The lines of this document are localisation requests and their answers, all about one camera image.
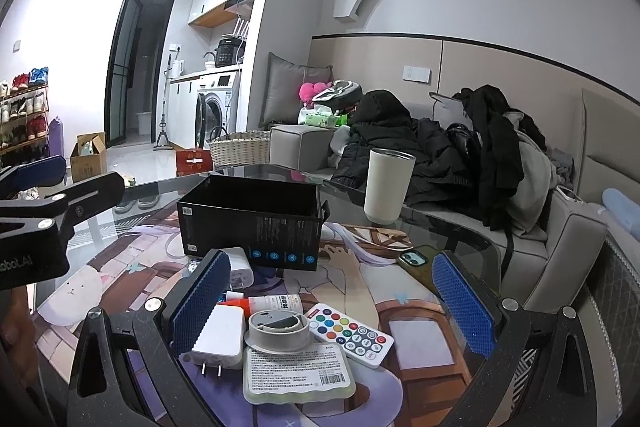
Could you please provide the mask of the grey cushion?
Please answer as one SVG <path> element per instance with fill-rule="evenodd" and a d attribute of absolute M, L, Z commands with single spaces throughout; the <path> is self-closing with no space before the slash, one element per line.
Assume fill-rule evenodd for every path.
<path fill-rule="evenodd" d="M 270 53 L 268 55 L 267 84 L 260 125 L 296 124 L 303 101 L 299 89 L 304 83 L 328 83 L 334 80 L 333 68 L 296 65 Z"/>

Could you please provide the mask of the smartphone green case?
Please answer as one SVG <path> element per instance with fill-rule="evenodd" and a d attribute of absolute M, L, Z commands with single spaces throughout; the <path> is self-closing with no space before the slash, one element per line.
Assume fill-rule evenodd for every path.
<path fill-rule="evenodd" d="M 411 249 L 411 251 L 404 251 L 397 257 L 396 262 L 421 285 L 434 295 L 438 295 L 432 277 L 432 264 L 439 253 L 438 248 L 422 245 Z"/>

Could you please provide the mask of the black jacket pile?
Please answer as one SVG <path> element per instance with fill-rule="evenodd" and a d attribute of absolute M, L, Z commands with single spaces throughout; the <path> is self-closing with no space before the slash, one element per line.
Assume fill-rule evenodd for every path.
<path fill-rule="evenodd" d="M 464 88 L 453 99 L 465 124 L 414 118 L 390 91 L 363 95 L 349 117 L 333 181 L 363 188 L 370 150 L 399 150 L 416 158 L 406 205 L 454 210 L 495 231 L 532 231 L 558 184 L 544 135 L 490 84 Z"/>

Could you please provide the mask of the grey tape roll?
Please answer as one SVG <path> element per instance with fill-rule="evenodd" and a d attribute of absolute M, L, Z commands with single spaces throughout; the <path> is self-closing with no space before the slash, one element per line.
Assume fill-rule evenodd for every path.
<path fill-rule="evenodd" d="M 268 355 L 287 355 L 304 350 L 312 341 L 308 317 L 291 310 L 259 311 L 247 321 L 244 336 L 248 347 Z"/>

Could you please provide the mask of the wooden shoe rack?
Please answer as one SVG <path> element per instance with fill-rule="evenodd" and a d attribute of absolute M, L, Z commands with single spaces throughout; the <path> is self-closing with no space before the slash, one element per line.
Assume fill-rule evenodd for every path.
<path fill-rule="evenodd" d="M 49 69 L 34 68 L 1 83 L 1 166 L 49 156 Z"/>

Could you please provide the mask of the green pack with label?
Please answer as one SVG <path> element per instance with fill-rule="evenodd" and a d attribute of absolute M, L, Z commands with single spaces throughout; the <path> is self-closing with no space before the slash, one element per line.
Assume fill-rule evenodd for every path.
<path fill-rule="evenodd" d="M 250 404 L 346 400 L 356 387 L 343 350 L 332 343 L 311 343 L 284 355 L 245 349 L 243 395 Z"/>

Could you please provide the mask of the black rice cooker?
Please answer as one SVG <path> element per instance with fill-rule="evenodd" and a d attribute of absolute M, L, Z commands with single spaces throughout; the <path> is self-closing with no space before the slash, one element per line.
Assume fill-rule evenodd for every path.
<path fill-rule="evenodd" d="M 245 40 L 232 35 L 223 36 L 215 49 L 215 66 L 227 67 L 243 60 Z"/>

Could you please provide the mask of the white washing machine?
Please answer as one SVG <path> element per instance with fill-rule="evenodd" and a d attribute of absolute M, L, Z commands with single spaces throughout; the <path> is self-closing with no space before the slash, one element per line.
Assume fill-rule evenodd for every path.
<path fill-rule="evenodd" d="M 202 76 L 195 107 L 195 146 L 209 148 L 215 139 L 235 132 L 241 71 L 238 68 Z"/>

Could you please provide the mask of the grey sofa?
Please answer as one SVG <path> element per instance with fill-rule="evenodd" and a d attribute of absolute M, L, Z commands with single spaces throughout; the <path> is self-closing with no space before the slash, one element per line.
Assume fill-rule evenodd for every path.
<path fill-rule="evenodd" d="M 511 254 L 503 292 L 539 311 L 566 305 L 603 239 L 594 213 L 607 188 L 639 194 L 639 103 L 567 67 L 525 53 L 445 39 L 322 36 L 315 62 L 337 78 L 382 90 L 414 118 L 462 118 L 458 92 L 498 89 L 518 135 L 523 180 L 508 205 L 511 234 L 490 231 L 482 210 L 425 211 L 488 237 Z"/>

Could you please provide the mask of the white power adapter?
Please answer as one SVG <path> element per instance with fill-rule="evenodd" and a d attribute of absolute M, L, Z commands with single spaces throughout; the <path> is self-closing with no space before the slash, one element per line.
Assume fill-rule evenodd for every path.
<path fill-rule="evenodd" d="M 240 307 L 219 303 L 209 314 L 192 348 L 180 355 L 181 362 L 199 367 L 240 369 L 243 362 L 246 318 Z"/>

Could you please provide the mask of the red white tube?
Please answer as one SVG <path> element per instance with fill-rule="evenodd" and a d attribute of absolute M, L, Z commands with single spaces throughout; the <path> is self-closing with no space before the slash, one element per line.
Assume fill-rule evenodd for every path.
<path fill-rule="evenodd" d="M 243 310 L 247 319 L 258 312 L 292 311 L 303 313 L 303 301 L 299 295 L 265 295 L 221 301 L 221 306 L 235 307 Z"/>

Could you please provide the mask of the light blue rolled towel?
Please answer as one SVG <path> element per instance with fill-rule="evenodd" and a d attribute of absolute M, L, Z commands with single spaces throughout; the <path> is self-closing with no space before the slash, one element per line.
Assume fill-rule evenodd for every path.
<path fill-rule="evenodd" d="M 632 237 L 640 239 L 640 207 L 617 188 L 607 188 L 602 193 L 604 207 Z"/>

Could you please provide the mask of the black cardboard box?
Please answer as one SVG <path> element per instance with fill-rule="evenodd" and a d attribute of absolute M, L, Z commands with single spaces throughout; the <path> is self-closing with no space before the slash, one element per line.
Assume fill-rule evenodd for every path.
<path fill-rule="evenodd" d="M 184 252 L 243 249 L 255 267 L 314 271 L 330 215 L 318 185 L 211 174 L 177 202 Z"/>

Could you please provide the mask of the purple yoga mat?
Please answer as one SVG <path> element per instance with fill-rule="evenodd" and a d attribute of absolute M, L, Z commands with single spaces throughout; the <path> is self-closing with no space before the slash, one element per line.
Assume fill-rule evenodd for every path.
<path fill-rule="evenodd" d="M 64 126 L 60 117 L 49 122 L 49 150 L 51 156 L 65 156 Z"/>

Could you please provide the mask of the white remote colourful buttons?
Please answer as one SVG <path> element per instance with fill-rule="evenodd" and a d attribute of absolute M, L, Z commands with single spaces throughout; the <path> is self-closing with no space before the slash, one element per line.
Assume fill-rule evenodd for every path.
<path fill-rule="evenodd" d="M 349 317 L 326 305 L 317 303 L 305 317 L 314 339 L 320 343 L 334 343 L 354 361 L 376 369 L 394 345 L 394 338 Z"/>

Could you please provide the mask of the red gift box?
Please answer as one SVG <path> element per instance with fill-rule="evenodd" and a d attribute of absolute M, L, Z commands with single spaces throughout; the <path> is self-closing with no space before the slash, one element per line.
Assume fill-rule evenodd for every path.
<path fill-rule="evenodd" d="M 189 148 L 176 150 L 176 176 L 192 176 L 195 173 L 214 170 L 213 157 L 210 150 L 204 148 Z"/>

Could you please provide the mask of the brown cardboard box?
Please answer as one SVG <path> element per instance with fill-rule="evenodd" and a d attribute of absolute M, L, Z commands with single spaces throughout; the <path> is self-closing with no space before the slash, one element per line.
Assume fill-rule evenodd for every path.
<path fill-rule="evenodd" d="M 104 132 L 80 134 L 70 155 L 72 180 L 79 182 L 107 173 Z"/>

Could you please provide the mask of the white charger block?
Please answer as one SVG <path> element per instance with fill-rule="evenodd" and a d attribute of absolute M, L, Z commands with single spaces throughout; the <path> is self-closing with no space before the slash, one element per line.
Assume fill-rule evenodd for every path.
<path fill-rule="evenodd" d="M 224 248 L 230 262 L 230 288 L 232 291 L 250 288 L 255 282 L 254 271 L 242 247 Z"/>

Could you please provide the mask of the white tumbler cup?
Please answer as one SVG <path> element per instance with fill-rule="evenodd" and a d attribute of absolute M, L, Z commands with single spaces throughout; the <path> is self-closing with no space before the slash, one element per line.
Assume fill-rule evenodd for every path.
<path fill-rule="evenodd" d="M 370 150 L 363 211 L 371 222 L 390 225 L 399 218 L 415 163 L 399 150 Z"/>

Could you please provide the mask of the pink plush toy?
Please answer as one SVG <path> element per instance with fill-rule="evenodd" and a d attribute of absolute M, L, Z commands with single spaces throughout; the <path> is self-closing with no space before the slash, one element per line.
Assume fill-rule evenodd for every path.
<path fill-rule="evenodd" d="M 311 106 L 314 105 L 312 99 L 321 92 L 326 91 L 326 89 L 330 89 L 332 84 L 332 81 L 304 82 L 298 90 L 299 100 L 302 102 L 304 107 L 311 108 Z"/>

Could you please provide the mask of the green tissue pack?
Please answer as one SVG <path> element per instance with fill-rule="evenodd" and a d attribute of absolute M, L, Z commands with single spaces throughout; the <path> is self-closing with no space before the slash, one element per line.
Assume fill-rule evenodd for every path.
<path fill-rule="evenodd" d="M 307 126 L 336 129 L 347 124 L 348 116 L 334 113 L 328 106 L 302 107 L 298 114 L 298 123 Z"/>

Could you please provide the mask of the white woven basket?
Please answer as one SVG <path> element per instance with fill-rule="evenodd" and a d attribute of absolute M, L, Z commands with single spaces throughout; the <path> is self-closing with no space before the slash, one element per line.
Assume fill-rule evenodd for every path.
<path fill-rule="evenodd" d="M 220 132 L 208 142 L 215 167 L 236 167 L 268 164 L 270 155 L 270 132 L 247 130 L 242 132 Z"/>

